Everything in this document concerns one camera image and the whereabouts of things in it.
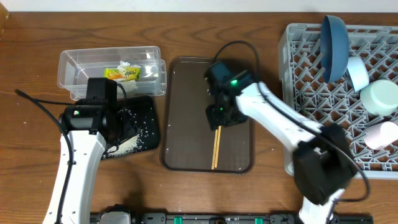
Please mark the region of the pink white cup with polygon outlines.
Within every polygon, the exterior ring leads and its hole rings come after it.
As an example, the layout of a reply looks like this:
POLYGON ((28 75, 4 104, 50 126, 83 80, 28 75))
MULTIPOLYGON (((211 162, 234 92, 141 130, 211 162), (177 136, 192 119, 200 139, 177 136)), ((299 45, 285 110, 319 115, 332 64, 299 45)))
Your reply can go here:
POLYGON ((397 140, 397 125, 386 121, 364 130, 364 143, 371 149, 381 149, 397 140))

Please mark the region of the light blue bowl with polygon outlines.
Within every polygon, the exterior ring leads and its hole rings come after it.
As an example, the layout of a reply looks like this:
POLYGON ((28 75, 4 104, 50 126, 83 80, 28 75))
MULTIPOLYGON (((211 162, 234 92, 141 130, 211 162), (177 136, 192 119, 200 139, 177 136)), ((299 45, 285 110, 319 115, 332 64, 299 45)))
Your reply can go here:
POLYGON ((350 57, 346 71, 355 92, 359 92, 369 85, 368 71, 361 57, 350 57))

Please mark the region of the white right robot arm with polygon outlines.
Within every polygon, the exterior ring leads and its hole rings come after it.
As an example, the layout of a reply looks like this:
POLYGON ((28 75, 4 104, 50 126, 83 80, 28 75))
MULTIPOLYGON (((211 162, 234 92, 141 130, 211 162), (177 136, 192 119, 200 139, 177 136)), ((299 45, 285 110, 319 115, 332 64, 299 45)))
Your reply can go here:
POLYGON ((345 189, 358 173, 343 128, 323 126, 302 116, 247 70, 237 75, 206 72, 204 78, 215 99, 206 109, 211 128, 232 126, 248 118, 266 128, 291 156, 294 181, 303 195, 300 221, 328 223, 334 206, 343 201, 345 189))

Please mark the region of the wooden chopstick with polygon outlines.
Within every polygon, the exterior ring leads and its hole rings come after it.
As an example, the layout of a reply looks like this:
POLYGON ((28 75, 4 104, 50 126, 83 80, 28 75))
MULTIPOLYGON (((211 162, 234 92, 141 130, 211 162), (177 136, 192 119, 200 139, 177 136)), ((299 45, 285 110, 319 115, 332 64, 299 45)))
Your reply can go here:
POLYGON ((218 142, 218 129, 215 130, 215 138, 214 138, 214 144, 213 144, 213 155, 212 155, 212 163, 211 163, 211 169, 215 169, 215 160, 216 160, 216 146, 218 142))
POLYGON ((218 142, 216 146, 216 160, 215 160, 215 169, 218 167, 218 157, 219 157, 219 149, 220 149, 220 139, 221 139, 221 126, 218 126, 218 142))

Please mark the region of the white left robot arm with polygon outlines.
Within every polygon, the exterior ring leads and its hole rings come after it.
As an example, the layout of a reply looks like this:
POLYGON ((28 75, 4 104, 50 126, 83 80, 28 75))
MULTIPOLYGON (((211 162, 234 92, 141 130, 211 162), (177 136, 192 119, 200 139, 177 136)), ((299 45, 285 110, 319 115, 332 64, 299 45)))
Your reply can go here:
POLYGON ((108 144, 116 146, 136 136, 139 129, 127 109, 100 105, 70 105, 60 117, 65 134, 44 223, 88 223, 96 173, 108 144))

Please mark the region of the yellow snack wrapper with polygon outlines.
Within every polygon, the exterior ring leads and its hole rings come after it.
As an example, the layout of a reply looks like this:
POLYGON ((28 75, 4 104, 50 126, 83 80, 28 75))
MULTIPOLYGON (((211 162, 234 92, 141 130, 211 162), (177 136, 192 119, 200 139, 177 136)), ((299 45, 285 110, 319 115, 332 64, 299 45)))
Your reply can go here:
POLYGON ((115 80, 116 82, 138 80, 140 74, 141 67, 138 65, 104 69, 104 77, 110 80, 115 80))

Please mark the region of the mint green bowl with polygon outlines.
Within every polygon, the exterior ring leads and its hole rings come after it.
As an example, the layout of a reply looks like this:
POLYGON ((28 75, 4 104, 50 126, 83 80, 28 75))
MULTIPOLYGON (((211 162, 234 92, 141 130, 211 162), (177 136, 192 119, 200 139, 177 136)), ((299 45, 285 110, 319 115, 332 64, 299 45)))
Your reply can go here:
POLYGON ((397 84, 376 80, 360 91, 363 107, 371 114, 389 116, 397 109, 397 84))

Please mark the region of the dark blue plate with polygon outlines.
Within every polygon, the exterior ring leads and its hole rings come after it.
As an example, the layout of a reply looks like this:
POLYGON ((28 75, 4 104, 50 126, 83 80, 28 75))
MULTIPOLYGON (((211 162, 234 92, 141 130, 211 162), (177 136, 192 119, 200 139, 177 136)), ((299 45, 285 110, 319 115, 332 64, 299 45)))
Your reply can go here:
POLYGON ((320 33, 321 66, 326 83, 338 81, 344 74, 349 58, 349 38, 346 24, 337 16, 323 18, 320 33))

